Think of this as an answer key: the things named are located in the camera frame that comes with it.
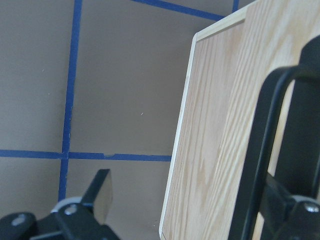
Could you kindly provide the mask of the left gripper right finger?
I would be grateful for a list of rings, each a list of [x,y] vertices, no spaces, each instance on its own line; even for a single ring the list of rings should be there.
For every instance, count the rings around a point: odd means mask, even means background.
[[[291,194],[268,174],[259,213],[264,219],[262,240],[318,240],[320,202]]]

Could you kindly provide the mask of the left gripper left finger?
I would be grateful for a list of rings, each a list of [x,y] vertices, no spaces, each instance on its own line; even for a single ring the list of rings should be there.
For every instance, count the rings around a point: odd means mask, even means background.
[[[65,240],[112,240],[105,224],[112,200],[111,170],[100,169],[83,196],[61,200],[51,212]]]

